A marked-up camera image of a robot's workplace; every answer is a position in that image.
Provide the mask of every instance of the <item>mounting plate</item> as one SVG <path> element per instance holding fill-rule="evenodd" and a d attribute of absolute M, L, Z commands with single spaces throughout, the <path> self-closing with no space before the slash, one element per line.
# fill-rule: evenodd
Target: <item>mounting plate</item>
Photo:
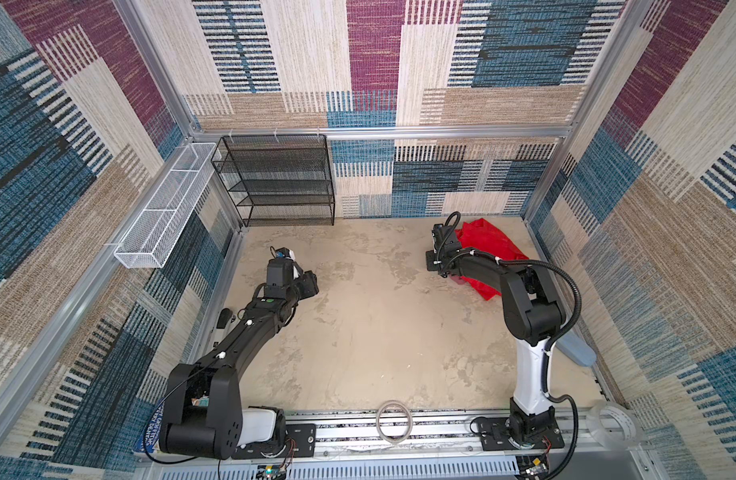
<path fill-rule="evenodd" d="M 288 425 L 285 429 L 286 435 L 296 442 L 296 451 L 293 453 L 295 458 L 311 458 L 315 456 L 315 439 L 317 426 L 314 423 L 296 423 Z M 257 444 L 249 443 L 246 448 L 237 447 L 232 458 L 236 460 L 262 459 L 268 460 L 259 453 Z M 286 444 L 283 451 L 275 458 L 285 458 L 290 450 L 289 444 Z"/>
<path fill-rule="evenodd" d="M 478 417 L 475 419 L 478 432 L 485 432 L 480 436 L 480 444 L 486 452 L 497 452 L 500 450 L 520 450 L 509 441 L 509 433 L 507 432 L 508 417 L 486 418 Z M 546 437 L 552 443 L 552 448 L 565 447 L 565 441 L 562 439 L 562 432 L 557 427 L 556 422 L 552 422 L 551 427 L 547 430 Z M 533 448 L 544 448 L 543 444 L 535 445 Z"/>

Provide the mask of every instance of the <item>concrete floor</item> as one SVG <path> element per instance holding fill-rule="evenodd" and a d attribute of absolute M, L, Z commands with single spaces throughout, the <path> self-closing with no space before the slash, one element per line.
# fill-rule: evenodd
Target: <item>concrete floor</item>
<path fill-rule="evenodd" d="M 488 217 L 530 258 L 521 219 Z M 335 226 L 253 227 L 226 306 L 244 307 L 266 279 L 269 246 L 286 246 L 314 270 L 319 295 L 259 352 L 240 381 L 243 405 L 320 410 L 508 408 L 517 375 L 515 339 L 500 297 L 427 272 L 431 227 L 443 219 L 335 221 Z M 601 399 L 590 369 L 556 351 L 552 392 L 578 406 Z"/>

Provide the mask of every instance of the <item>mesh shelf tier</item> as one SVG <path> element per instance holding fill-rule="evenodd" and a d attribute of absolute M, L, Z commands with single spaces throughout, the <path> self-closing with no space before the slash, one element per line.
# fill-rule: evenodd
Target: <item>mesh shelf tier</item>
<path fill-rule="evenodd" d="M 188 145 L 114 250 L 126 268 L 162 268 L 213 174 L 213 143 Z"/>
<path fill-rule="evenodd" d="M 223 137 L 213 161 L 245 226 L 333 225 L 323 135 Z"/>

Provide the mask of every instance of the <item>robotic arm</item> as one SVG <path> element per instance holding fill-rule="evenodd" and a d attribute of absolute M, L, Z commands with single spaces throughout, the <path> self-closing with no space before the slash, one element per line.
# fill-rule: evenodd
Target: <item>robotic arm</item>
<path fill-rule="evenodd" d="M 293 252 L 273 250 L 267 283 L 256 287 L 239 324 L 206 356 L 171 371 L 160 430 L 163 452 L 226 459 L 246 443 L 271 440 L 275 451 L 284 447 L 285 417 L 271 408 L 243 410 L 239 379 L 264 343 L 290 323 L 299 301 L 317 293 L 317 276 L 304 272 Z M 207 406 L 193 405 L 192 398 L 205 396 Z"/>
<path fill-rule="evenodd" d="M 457 219 L 450 224 L 454 216 Z M 555 428 L 553 403 L 569 400 L 576 412 L 573 398 L 550 395 L 549 374 L 552 346 L 577 320 L 580 293 L 573 280 L 553 264 L 540 260 L 504 261 L 475 248 L 464 248 L 454 232 L 460 218 L 459 212 L 454 212 L 445 224 L 434 225 L 434 249 L 426 252 L 427 270 L 443 277 L 458 275 L 479 280 L 501 293 L 504 320 L 517 343 L 517 387 L 510 401 L 507 433 L 514 447 L 533 448 L 541 444 L 549 429 Z M 575 308 L 567 323 L 549 270 L 560 274 L 574 293 Z M 577 425 L 577 414 L 574 419 Z M 577 427 L 566 456 L 568 461 L 575 437 Z"/>

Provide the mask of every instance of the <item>woven fabric wall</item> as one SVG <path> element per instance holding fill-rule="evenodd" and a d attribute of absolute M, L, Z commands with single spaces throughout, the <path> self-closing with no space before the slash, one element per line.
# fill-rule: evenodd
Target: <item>woven fabric wall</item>
<path fill-rule="evenodd" d="M 533 230 L 673 479 L 736 478 L 736 0 L 657 0 Z"/>
<path fill-rule="evenodd" d="M 0 2 L 0 387 L 180 139 L 112 2 Z M 114 274 L 0 449 L 0 478 L 132 470 L 223 263 L 219 210 L 205 194 L 167 268 Z"/>
<path fill-rule="evenodd" d="M 118 267 L 0 447 L 0 480 L 132 478 L 132 447 L 187 361 L 232 233 L 208 187 L 164 268 Z"/>
<path fill-rule="evenodd" d="M 335 216 L 522 214 L 556 142 L 331 140 Z"/>
<path fill-rule="evenodd" d="M 139 0 L 204 129 L 563 123 L 624 0 Z"/>

